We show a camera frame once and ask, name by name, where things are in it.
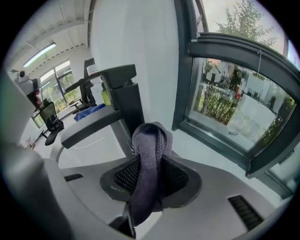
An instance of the chair armrest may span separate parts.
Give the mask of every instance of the chair armrest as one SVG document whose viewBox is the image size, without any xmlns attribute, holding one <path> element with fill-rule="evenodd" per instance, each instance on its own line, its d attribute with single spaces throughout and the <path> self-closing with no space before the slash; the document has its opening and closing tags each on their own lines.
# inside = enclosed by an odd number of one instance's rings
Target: chair armrest
<svg viewBox="0 0 300 240">
<path fill-rule="evenodd" d="M 120 110 L 114 110 L 111 105 L 101 108 L 66 128 L 61 137 L 61 144 L 66 149 L 69 149 L 91 134 L 105 128 L 121 118 L 122 115 Z"/>
<path fill-rule="evenodd" d="M 78 105 L 78 103 L 75 103 L 75 104 L 71 105 L 70 107 L 75 107 L 78 111 L 80 111 L 80 109 L 77 105 Z"/>
</svg>

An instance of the fluorescent light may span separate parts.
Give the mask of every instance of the fluorescent light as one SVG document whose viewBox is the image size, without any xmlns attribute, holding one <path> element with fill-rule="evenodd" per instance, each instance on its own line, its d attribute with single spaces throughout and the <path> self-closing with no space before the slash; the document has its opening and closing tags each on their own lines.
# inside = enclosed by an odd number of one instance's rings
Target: fluorescent light
<svg viewBox="0 0 300 240">
<path fill-rule="evenodd" d="M 62 70 L 63 68 L 65 68 L 65 67 L 67 67 L 69 65 L 70 65 L 70 61 L 66 61 L 66 62 L 60 64 L 59 66 L 57 66 L 55 68 L 55 71 L 58 72 L 59 70 Z"/>
<path fill-rule="evenodd" d="M 54 74 L 54 70 L 52 69 L 51 71 L 47 72 L 45 75 L 41 76 L 40 79 L 41 79 L 41 82 L 46 80 L 48 77 L 50 77 L 51 75 Z"/>
<path fill-rule="evenodd" d="M 24 65 L 23 67 L 26 68 L 28 67 L 31 63 L 33 63 L 36 59 L 38 59 L 40 56 L 42 56 L 44 53 L 49 51 L 50 49 L 56 47 L 55 43 L 50 44 L 49 46 L 45 47 L 41 51 L 39 51 L 37 54 L 35 54 L 32 58 L 30 58 Z"/>
<path fill-rule="evenodd" d="M 47 82 L 43 87 L 45 87 L 45 86 L 48 85 L 49 83 L 50 83 L 50 82 Z M 42 88 L 43 88 L 43 87 L 42 87 Z"/>
</svg>

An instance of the window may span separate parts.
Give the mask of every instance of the window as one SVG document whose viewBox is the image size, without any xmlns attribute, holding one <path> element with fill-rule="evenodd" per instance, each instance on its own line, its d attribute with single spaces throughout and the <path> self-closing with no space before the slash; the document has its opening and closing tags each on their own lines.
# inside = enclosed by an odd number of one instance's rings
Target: window
<svg viewBox="0 0 300 240">
<path fill-rule="evenodd" d="M 294 110 L 294 99 L 256 71 L 217 59 L 198 60 L 197 83 L 190 94 L 193 99 L 186 121 L 251 160 L 285 126 Z"/>
<path fill-rule="evenodd" d="M 40 79 L 43 91 L 43 100 L 47 99 L 49 102 L 53 102 L 57 114 L 68 105 L 81 98 L 81 94 L 78 89 L 67 94 L 64 93 L 67 87 L 75 83 L 70 67 L 70 61 L 61 63 L 41 76 Z M 44 124 L 44 121 L 38 112 L 33 114 L 32 119 L 39 128 Z"/>
<path fill-rule="evenodd" d="M 60 77 L 65 73 L 71 72 L 70 61 L 66 61 L 55 68 L 56 76 Z"/>
<path fill-rule="evenodd" d="M 254 0 L 174 3 L 179 65 L 172 130 L 289 197 L 290 182 L 272 167 L 300 141 L 300 60 L 291 41 Z"/>
<path fill-rule="evenodd" d="M 287 40 L 274 17 L 256 0 L 193 0 L 201 5 L 209 32 L 237 35 L 284 54 Z M 201 15 L 195 10 L 196 18 Z"/>
<path fill-rule="evenodd" d="M 59 83 L 61 84 L 63 92 L 65 92 L 65 90 L 69 86 L 73 85 L 75 83 L 75 81 L 73 78 L 72 71 L 68 71 L 66 74 L 62 75 L 59 78 Z M 78 88 L 65 94 L 65 99 L 68 104 L 72 104 L 73 102 L 79 100 L 80 98 L 81 98 L 81 93 Z"/>
</svg>

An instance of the black mesh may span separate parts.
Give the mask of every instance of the black mesh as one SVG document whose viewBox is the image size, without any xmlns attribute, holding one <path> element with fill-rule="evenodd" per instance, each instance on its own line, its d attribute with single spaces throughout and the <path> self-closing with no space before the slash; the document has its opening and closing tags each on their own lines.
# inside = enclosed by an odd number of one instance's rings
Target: black mesh
<svg viewBox="0 0 300 240">
<path fill-rule="evenodd" d="M 126 189 L 130 194 L 135 190 L 137 178 L 140 172 L 140 160 L 134 161 L 129 166 L 114 175 L 114 181 L 122 188 Z"/>
<path fill-rule="evenodd" d="M 56 131 L 58 128 L 63 128 L 63 122 L 57 119 L 55 106 L 53 102 L 48 102 L 47 99 L 43 100 L 44 106 L 40 109 L 40 116 L 46 124 L 50 132 Z"/>
<path fill-rule="evenodd" d="M 117 172 L 114 175 L 114 181 L 130 194 L 133 194 L 140 167 L 140 160 L 134 161 L 131 165 Z M 162 159 L 161 180 L 165 192 L 164 195 L 169 196 L 187 185 L 188 175 L 178 167 Z"/>
<path fill-rule="evenodd" d="M 161 176 L 165 196 L 172 195 L 188 184 L 188 175 L 164 159 L 161 161 Z"/>
</svg>

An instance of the ceiling light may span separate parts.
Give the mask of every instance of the ceiling light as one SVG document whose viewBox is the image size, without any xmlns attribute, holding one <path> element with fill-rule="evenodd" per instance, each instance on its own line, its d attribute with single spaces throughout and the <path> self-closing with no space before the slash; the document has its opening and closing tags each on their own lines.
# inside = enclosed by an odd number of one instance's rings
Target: ceiling light
<svg viewBox="0 0 300 240">
<path fill-rule="evenodd" d="M 28 67 L 31 63 L 33 63 L 36 59 L 38 59 L 40 56 L 42 56 L 44 53 L 49 51 L 50 49 L 56 47 L 55 43 L 50 44 L 49 46 L 45 47 L 41 51 L 39 51 L 37 54 L 35 54 L 32 58 L 30 58 L 24 65 L 23 67 L 26 68 Z"/>
</svg>

